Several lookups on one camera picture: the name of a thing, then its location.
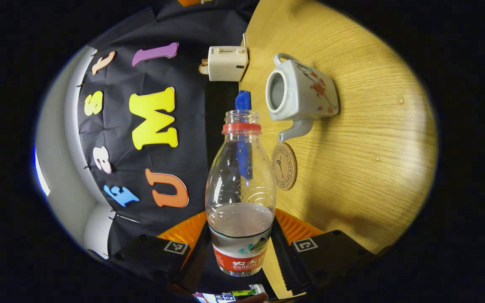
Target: plastic water bottle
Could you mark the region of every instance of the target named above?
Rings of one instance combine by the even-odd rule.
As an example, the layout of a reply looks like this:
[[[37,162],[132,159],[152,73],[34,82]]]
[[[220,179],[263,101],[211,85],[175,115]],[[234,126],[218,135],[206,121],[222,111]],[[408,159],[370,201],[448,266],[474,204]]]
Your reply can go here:
[[[205,209],[220,269],[250,276],[261,269],[271,236],[276,184],[259,142],[258,113],[229,111],[224,120],[225,140],[208,175]]]

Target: wooden table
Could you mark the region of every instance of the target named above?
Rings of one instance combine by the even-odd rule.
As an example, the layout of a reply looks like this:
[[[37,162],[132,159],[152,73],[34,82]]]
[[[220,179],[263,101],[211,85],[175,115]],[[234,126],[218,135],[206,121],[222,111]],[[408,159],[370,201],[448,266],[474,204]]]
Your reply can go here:
[[[314,0],[261,0],[246,44],[250,63],[239,88],[251,92],[269,156],[279,132],[291,127],[272,121],[265,103],[276,53],[331,76],[339,97],[337,116],[287,141],[298,176],[291,190],[277,191],[277,207],[323,231],[343,230],[372,253],[393,244],[423,206],[437,164],[434,114],[408,65],[370,31]]]

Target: teapot spout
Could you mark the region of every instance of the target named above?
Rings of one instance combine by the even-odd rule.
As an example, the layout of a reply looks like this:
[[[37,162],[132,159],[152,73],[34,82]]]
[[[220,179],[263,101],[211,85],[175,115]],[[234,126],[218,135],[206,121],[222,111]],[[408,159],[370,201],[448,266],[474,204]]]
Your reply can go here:
[[[300,137],[308,134],[312,130],[314,125],[314,119],[298,119],[293,120],[293,126],[286,129],[278,135],[278,141],[284,142],[285,140]]]

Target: wooden coaster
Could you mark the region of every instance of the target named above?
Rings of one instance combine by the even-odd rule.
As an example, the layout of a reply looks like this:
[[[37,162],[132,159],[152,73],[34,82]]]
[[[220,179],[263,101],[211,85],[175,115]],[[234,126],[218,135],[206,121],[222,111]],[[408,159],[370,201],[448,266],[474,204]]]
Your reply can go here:
[[[297,159],[287,143],[278,143],[272,157],[274,179],[281,190],[289,190],[297,180]]]

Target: teapot handle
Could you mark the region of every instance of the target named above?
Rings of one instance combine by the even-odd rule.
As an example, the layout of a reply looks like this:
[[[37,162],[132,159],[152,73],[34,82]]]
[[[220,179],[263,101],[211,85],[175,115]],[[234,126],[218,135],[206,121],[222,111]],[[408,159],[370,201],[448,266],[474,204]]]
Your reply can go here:
[[[281,63],[282,63],[282,60],[280,58],[284,58],[286,60],[293,60],[293,61],[296,61],[296,62],[299,62],[297,59],[291,57],[290,55],[288,54],[284,54],[284,53],[277,53],[274,58],[273,58],[273,62],[276,64],[276,66],[279,66]]]

